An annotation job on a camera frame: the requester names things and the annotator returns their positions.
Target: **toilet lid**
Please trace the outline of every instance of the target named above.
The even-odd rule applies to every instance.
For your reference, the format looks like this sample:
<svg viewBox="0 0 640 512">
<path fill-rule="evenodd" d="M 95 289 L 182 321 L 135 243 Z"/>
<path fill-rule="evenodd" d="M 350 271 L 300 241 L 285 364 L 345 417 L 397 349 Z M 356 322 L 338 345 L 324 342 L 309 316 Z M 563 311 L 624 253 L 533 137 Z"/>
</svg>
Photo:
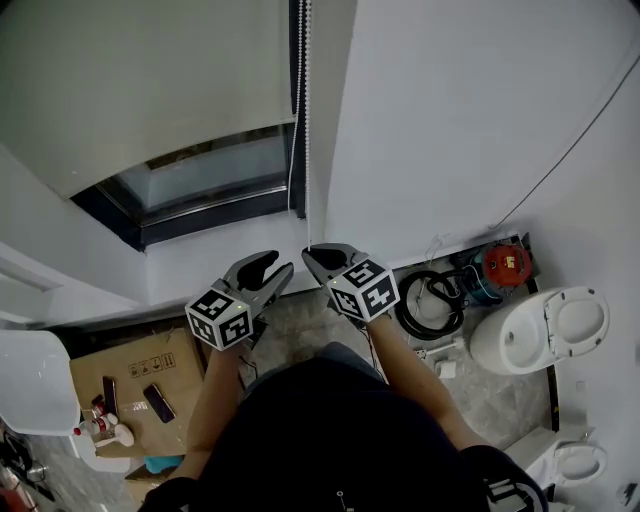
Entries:
<svg viewBox="0 0 640 512">
<path fill-rule="evenodd" d="M 554 452 L 556 484 L 575 487 L 598 478 L 607 467 L 607 452 L 589 443 L 570 443 Z"/>
<path fill-rule="evenodd" d="M 544 305 L 551 352 L 574 357 L 596 348 L 609 329 L 609 306 L 586 286 L 566 288 Z"/>
</svg>

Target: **window blind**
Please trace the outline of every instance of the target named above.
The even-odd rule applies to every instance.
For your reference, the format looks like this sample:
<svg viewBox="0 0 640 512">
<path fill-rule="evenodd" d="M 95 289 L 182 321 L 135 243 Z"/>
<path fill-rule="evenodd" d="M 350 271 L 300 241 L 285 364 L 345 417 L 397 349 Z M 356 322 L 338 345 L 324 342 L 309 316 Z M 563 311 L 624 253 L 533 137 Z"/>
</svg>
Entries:
<svg viewBox="0 0 640 512">
<path fill-rule="evenodd" d="M 63 197 L 290 122 L 287 0 L 32 0 L 0 16 L 0 141 Z"/>
</svg>

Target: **tiled floor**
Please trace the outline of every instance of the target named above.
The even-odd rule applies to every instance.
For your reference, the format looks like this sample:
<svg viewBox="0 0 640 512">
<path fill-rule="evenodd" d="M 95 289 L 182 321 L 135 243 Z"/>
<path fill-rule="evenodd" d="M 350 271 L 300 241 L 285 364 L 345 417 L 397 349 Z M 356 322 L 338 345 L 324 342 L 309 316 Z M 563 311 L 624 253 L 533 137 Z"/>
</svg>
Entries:
<svg viewBox="0 0 640 512">
<path fill-rule="evenodd" d="M 443 262 L 434 262 L 441 270 Z M 406 270 L 397 275 L 400 279 Z M 433 314 L 427 296 L 422 308 Z M 344 317 L 326 308 L 327 299 L 320 291 L 283 297 L 266 313 L 269 327 L 256 345 L 252 360 L 260 374 L 291 362 L 302 348 L 320 348 L 330 341 L 340 341 L 371 362 L 365 337 Z M 468 308 L 462 334 L 469 336 L 486 310 Z M 442 324 L 442 318 L 434 325 Z M 450 340 L 419 342 L 399 328 L 413 348 L 434 348 Z M 550 401 L 547 374 L 539 371 L 524 376 L 499 376 L 480 368 L 464 351 L 447 350 L 438 359 L 455 359 L 457 376 L 445 380 L 463 416 L 481 436 L 498 448 L 506 448 L 538 425 L 550 426 Z M 429 366 L 438 360 L 428 360 Z M 245 382 L 254 378 L 251 368 L 243 368 Z M 48 466 L 48 481 L 60 497 L 64 510 L 130 511 L 135 506 L 123 486 L 123 475 L 97 473 L 73 456 L 66 439 L 33 439 L 36 458 Z"/>
</svg>

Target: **person's arm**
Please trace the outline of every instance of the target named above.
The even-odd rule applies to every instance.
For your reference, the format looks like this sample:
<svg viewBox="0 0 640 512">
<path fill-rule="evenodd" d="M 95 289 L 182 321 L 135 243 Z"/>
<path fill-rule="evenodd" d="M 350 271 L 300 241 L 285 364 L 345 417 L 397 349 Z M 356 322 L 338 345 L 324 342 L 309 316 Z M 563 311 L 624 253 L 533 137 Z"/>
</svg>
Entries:
<svg viewBox="0 0 640 512">
<path fill-rule="evenodd" d="M 238 364 L 242 344 L 223 352 L 214 350 L 202 383 L 202 391 L 187 429 L 187 453 L 169 478 L 198 479 L 220 434 L 238 409 Z"/>
<path fill-rule="evenodd" d="M 447 388 L 418 359 L 388 316 L 376 318 L 367 325 L 367 330 L 394 391 L 424 407 L 458 450 L 487 444 L 467 425 Z"/>
</svg>

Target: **ceramic toilet bowl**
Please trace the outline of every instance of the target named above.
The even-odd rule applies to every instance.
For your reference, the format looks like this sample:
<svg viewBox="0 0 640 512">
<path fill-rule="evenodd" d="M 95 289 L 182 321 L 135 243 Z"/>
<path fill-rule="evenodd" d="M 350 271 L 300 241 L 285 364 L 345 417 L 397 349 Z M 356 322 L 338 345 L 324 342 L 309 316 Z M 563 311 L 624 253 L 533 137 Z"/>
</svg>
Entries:
<svg viewBox="0 0 640 512">
<path fill-rule="evenodd" d="M 607 467 L 600 447 L 567 438 L 575 433 L 552 432 L 538 427 L 505 450 L 540 486 L 577 487 L 598 478 Z"/>
<path fill-rule="evenodd" d="M 472 357 L 495 373 L 531 373 L 597 347 L 609 328 L 604 297 L 585 286 L 540 292 L 485 318 Z"/>
</svg>

